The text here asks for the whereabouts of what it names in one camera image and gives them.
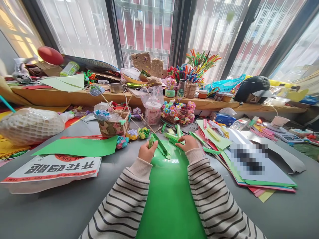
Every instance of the paper cup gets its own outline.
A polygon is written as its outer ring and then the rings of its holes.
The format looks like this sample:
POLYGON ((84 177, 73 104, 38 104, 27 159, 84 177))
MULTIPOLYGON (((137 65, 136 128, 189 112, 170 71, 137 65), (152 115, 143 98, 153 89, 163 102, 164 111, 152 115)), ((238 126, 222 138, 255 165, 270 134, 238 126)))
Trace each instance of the paper cup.
POLYGON ((290 119, 286 119, 280 116, 275 116, 275 118, 271 122, 271 126, 279 128, 283 126, 284 124, 286 124, 288 121, 290 121, 290 119))

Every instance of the child's hand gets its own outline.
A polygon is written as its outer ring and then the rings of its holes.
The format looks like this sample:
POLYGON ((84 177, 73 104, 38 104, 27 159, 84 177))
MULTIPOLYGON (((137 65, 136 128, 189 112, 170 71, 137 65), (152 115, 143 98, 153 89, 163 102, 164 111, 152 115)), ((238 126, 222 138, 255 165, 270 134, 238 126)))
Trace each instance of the child's hand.
POLYGON ((190 135, 184 135, 178 139, 179 142, 185 141, 185 145, 182 145, 181 143, 176 143, 175 145, 179 148, 181 148, 184 152, 187 152, 194 148, 199 148, 198 143, 196 139, 193 136, 190 135))
POLYGON ((152 161, 152 158, 154 156, 154 152, 155 152, 158 144, 159 144, 159 142, 155 141, 153 146, 150 149, 148 148, 149 142, 143 144, 139 150, 139 158, 150 163, 152 161))

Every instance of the green balloon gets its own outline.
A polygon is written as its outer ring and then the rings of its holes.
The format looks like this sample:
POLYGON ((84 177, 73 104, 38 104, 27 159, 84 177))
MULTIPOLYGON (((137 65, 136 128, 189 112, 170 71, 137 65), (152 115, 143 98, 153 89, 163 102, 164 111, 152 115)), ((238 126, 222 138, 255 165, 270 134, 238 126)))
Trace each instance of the green balloon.
POLYGON ((162 142, 171 159, 156 149, 149 194, 136 238, 207 238, 188 183, 186 155, 168 141, 162 142))

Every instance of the metal bowl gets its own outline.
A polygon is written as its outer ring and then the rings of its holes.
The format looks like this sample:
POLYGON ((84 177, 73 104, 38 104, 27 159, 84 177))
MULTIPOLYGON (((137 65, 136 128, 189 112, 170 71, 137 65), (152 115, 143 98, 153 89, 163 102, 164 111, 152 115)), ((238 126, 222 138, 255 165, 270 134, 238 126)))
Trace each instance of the metal bowl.
POLYGON ((122 93, 125 90, 125 85, 120 83, 108 84, 108 86, 110 87, 110 91, 112 93, 122 93))

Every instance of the striped sleeve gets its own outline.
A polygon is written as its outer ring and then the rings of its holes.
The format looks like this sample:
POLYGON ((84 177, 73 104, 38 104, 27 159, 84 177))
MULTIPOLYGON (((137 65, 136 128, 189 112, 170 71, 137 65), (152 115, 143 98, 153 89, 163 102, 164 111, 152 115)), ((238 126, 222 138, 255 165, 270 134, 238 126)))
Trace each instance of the striped sleeve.
POLYGON ((188 180, 207 238, 262 238, 264 234, 238 207, 223 177, 202 157, 200 149, 186 152, 188 180))
POLYGON ((80 239, 135 238, 149 190, 152 165, 140 158, 124 169, 80 239))

